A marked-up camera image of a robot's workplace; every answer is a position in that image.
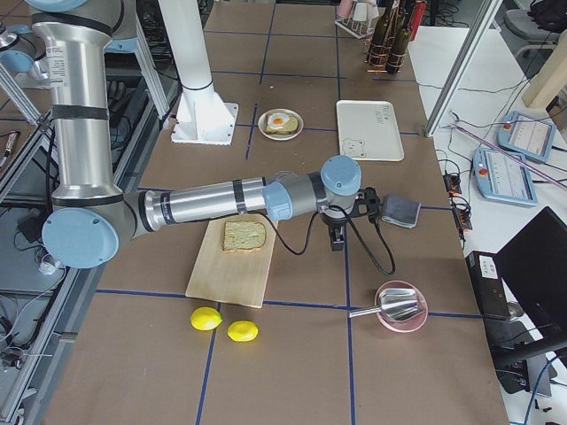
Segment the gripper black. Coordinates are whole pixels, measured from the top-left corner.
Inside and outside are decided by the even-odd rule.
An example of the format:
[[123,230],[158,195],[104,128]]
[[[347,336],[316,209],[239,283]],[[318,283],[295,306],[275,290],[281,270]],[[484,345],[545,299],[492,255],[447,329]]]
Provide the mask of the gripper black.
[[340,251],[345,248],[345,231],[350,215],[341,209],[331,210],[330,208],[321,213],[322,221],[327,225],[329,236],[331,236],[331,250]]

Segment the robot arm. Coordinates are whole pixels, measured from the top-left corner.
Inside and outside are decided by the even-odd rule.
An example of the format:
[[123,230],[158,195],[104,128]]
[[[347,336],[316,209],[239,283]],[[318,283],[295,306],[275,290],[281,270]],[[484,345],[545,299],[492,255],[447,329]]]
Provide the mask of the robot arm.
[[124,243],[166,225],[259,210],[273,221],[352,211],[361,168],[345,156],[330,158],[320,171],[304,176],[284,173],[181,191],[123,192],[113,179],[104,53],[134,27],[135,4],[33,1],[30,11],[49,63],[60,178],[42,239],[64,265],[98,267]]

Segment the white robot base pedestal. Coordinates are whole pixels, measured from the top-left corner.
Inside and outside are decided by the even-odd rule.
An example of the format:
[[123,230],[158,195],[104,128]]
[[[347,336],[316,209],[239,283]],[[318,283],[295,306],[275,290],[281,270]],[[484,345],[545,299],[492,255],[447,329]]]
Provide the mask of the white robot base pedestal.
[[198,3],[164,0],[159,8],[183,89],[172,141],[231,144],[238,105],[223,102],[214,89]]

